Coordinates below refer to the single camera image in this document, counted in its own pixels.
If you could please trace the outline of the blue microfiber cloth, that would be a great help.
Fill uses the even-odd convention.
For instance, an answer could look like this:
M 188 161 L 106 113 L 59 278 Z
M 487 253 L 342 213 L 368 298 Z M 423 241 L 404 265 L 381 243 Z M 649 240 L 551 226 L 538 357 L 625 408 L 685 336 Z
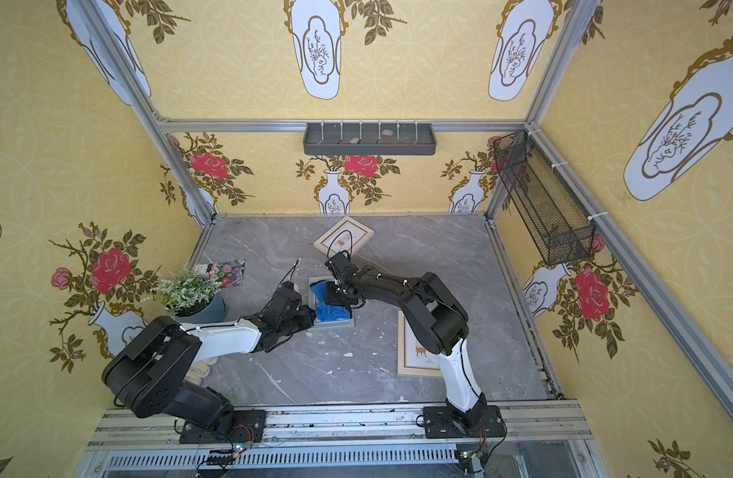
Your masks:
M 326 302 L 326 281 L 319 281 L 310 286 L 314 300 L 311 308 L 315 310 L 317 321 L 322 324 L 338 324 L 349 321 L 352 313 L 343 306 L 330 305 Z

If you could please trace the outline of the grey-green picture frame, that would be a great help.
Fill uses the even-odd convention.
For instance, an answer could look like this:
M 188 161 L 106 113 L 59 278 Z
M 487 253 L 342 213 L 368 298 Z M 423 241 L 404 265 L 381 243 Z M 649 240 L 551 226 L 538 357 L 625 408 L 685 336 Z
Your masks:
M 323 301 L 320 301 L 316 293 L 313 291 L 313 288 L 316 284 L 319 283 L 326 283 L 326 282 L 334 282 L 334 277 L 332 275 L 326 275 L 326 276 L 312 276 L 309 278 L 309 296 L 308 296 L 308 306 L 316 311 L 316 308 L 320 303 Z M 323 322 L 320 318 L 319 313 L 317 313 L 316 320 L 314 321 L 314 330 L 336 330 L 336 329 L 342 329 L 342 328 L 353 328 L 354 327 L 354 317 L 352 315 L 348 316 L 346 320 L 337 320 L 337 321 L 330 321 L 330 322 Z

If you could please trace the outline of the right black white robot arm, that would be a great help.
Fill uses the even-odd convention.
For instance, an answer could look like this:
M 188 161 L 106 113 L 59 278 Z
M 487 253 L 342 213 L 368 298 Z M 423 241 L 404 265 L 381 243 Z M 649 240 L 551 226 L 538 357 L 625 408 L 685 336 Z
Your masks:
M 420 345 L 436 356 L 452 423 L 467 436 L 480 431 L 488 402 L 468 354 L 469 317 L 443 281 L 433 273 L 401 278 L 371 266 L 360 268 L 342 254 L 326 266 L 334 277 L 326 303 L 352 308 L 379 301 L 398 308 Z

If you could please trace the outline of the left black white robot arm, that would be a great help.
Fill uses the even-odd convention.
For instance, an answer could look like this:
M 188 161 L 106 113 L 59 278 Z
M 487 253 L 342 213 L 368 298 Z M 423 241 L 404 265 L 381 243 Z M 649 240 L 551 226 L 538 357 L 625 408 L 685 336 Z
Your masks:
M 272 352 L 315 320 L 316 311 L 290 281 L 261 312 L 234 321 L 197 325 L 161 316 L 115 356 L 102 381 L 139 418 L 164 413 L 229 438 L 239 427 L 233 404 L 216 390 L 189 382 L 191 367 L 222 356 Z

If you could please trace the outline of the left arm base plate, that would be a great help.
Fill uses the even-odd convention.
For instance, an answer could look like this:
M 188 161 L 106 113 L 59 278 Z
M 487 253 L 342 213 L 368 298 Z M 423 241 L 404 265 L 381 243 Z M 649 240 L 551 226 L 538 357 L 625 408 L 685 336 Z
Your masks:
M 264 409 L 235 409 L 224 414 L 207 428 L 185 422 L 180 432 L 180 444 L 260 443 L 263 439 L 268 412 Z

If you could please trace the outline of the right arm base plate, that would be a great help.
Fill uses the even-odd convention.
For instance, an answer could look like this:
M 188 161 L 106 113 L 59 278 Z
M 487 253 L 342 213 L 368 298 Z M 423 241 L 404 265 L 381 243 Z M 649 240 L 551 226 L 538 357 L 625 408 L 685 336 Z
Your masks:
M 461 412 L 451 404 L 426 406 L 421 418 L 425 437 L 430 439 L 501 438 L 507 434 L 497 406 L 474 406 L 467 412 Z

